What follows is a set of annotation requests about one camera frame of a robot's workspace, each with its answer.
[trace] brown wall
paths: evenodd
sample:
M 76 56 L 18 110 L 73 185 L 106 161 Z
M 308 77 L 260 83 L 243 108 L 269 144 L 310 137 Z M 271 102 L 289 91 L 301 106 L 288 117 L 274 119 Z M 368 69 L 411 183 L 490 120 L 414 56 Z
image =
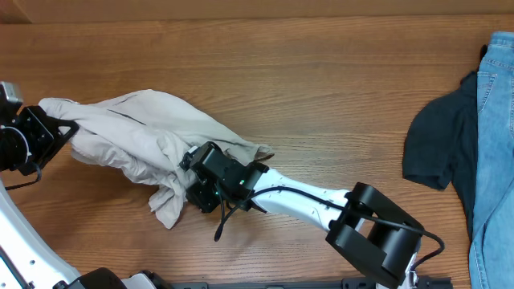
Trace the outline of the brown wall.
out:
M 33 23 L 514 13 L 513 0 L 0 0 L 0 2 L 4 5 L 11 2 L 8 12 L 14 14 L 8 16 L 7 21 Z

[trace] denim fabric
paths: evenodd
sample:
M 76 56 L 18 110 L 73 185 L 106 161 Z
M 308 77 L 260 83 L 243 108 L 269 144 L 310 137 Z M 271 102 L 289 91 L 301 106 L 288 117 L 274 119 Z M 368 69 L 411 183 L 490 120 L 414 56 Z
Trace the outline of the denim fabric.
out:
M 514 33 L 492 35 L 477 78 L 479 156 L 473 239 L 474 289 L 514 287 Z

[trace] crumpled white fabric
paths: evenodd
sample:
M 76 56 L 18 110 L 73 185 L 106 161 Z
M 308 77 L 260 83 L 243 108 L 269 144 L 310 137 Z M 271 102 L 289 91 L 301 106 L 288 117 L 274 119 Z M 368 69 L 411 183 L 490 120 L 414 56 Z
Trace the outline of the crumpled white fabric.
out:
M 269 146 L 242 139 L 164 92 L 144 90 L 98 104 L 48 98 L 39 106 L 49 116 L 74 120 L 80 126 L 71 139 L 76 160 L 121 169 L 135 183 L 159 185 L 149 205 L 168 229 L 178 220 L 186 189 L 195 180 L 194 173 L 184 172 L 178 165 L 191 147 L 214 141 L 244 165 L 273 154 Z

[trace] black cloth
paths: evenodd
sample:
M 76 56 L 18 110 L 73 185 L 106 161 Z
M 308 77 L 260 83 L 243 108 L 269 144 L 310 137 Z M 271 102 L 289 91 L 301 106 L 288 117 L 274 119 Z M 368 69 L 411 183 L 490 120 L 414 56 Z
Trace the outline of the black cloth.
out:
M 463 203 L 471 240 L 478 160 L 476 73 L 461 87 L 432 100 L 412 121 L 405 141 L 403 177 L 433 189 L 450 181 Z

